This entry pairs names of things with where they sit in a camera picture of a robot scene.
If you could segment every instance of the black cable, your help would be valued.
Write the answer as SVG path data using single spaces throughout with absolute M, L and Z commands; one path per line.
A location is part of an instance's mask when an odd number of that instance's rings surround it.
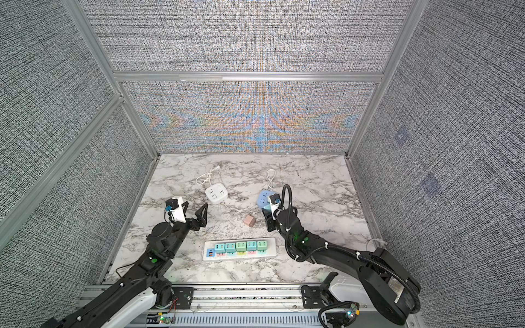
M 282 187 L 282 198 L 279 208 L 282 209 L 284 207 L 286 191 L 288 191 L 288 214 L 286 215 L 286 231 L 288 232 L 290 230 L 290 214 L 292 211 L 292 188 L 290 188 L 290 185 L 284 185 Z
M 355 303 L 353 301 L 345 301 L 345 302 L 339 302 L 339 303 L 335 303 L 335 304 L 332 304 L 332 305 L 328 305 L 328 306 L 325 306 L 323 307 L 321 310 L 319 310 L 317 316 L 319 318 L 319 322 L 321 322 L 321 325 L 324 327 L 324 328 L 328 328 L 328 326 L 324 323 L 323 321 L 323 312 L 324 311 L 328 311 L 328 310 L 331 310 L 331 309 L 338 309 L 338 308 L 344 308 L 346 307 L 347 305 L 352 305 L 352 304 L 357 304 L 358 306 L 358 309 L 359 309 L 359 304 L 358 303 Z
M 122 269 L 122 268 L 125 268 L 125 267 L 129 267 L 129 266 L 132 266 L 132 265 L 134 265 L 134 264 L 135 264 L 135 262 L 130 263 L 130 264 L 126 264 L 125 266 L 121 266 L 121 267 L 119 267 L 119 268 L 116 268 L 116 269 L 115 269 L 115 272 L 119 275 L 120 278 L 122 278 L 122 276 L 119 274 L 119 269 Z

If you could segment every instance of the gray fabric wall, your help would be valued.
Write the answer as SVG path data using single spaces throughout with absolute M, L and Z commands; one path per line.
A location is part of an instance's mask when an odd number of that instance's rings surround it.
M 524 16 L 431 0 L 352 159 L 428 327 L 525 325 Z
M 412 1 L 80 3 L 116 70 L 381 72 Z
M 0 17 L 2 220 L 113 92 L 60 1 L 2 1 Z M 116 108 L 0 251 L 2 328 L 40 326 L 75 308 L 101 273 L 150 163 Z
M 344 152 L 372 82 L 126 81 L 159 151 Z
M 0 252 L 2 327 L 27 327 L 21 309 L 36 323 L 74 310 L 85 285 L 96 283 L 150 163 L 118 107 Z
M 112 95 L 60 1 L 0 2 L 0 221 Z

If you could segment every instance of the small pink cube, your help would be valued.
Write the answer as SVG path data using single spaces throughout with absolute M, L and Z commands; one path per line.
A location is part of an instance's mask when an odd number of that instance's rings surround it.
M 251 215 L 248 215 L 245 219 L 244 219 L 244 224 L 247 225 L 248 227 L 253 227 L 255 225 L 255 218 Z

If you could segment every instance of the white power strip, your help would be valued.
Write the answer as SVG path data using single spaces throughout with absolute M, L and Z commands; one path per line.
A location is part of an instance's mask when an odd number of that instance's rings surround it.
M 228 198 L 228 191 L 222 183 L 216 183 L 206 189 L 206 196 L 215 205 Z
M 248 243 L 249 241 L 265 241 L 266 249 L 265 250 L 252 250 L 240 251 L 237 249 L 230 252 L 228 249 L 224 249 L 223 253 L 216 252 L 216 245 L 226 244 L 237 244 L 238 242 Z M 224 260 L 246 260 L 253 258 L 272 258 L 277 256 L 277 245 L 275 243 L 274 237 L 269 238 L 251 238 L 251 239 L 232 239 L 232 240 L 213 240 L 204 242 L 204 254 L 202 256 L 203 261 L 224 261 Z

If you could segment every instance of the marble tabletop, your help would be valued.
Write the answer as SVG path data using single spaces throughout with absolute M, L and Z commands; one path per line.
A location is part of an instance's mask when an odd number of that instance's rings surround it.
M 207 226 L 187 235 L 165 274 L 172 282 L 319 282 L 336 271 L 293 261 L 284 250 L 281 236 L 266 230 L 257 196 L 268 189 L 269 168 L 276 170 L 274 191 L 280 193 L 286 183 L 291 186 L 293 205 L 306 230 L 335 244 L 365 250 L 370 232 L 342 155 L 162 155 L 106 282 L 115 282 L 115 268 L 136 261 L 144 252 L 146 236 L 164 221 L 167 199 L 183 196 L 190 203 L 187 217 L 195 217 L 194 212 L 207 201 L 204 190 L 209 186 L 197 185 L 195 179 L 217 165 L 221 170 L 214 182 L 224 184 L 228 199 L 210 205 Z M 252 228 L 243 223 L 247 215 L 257 219 Z M 276 258 L 202 260 L 207 240 L 259 237 L 276 238 Z

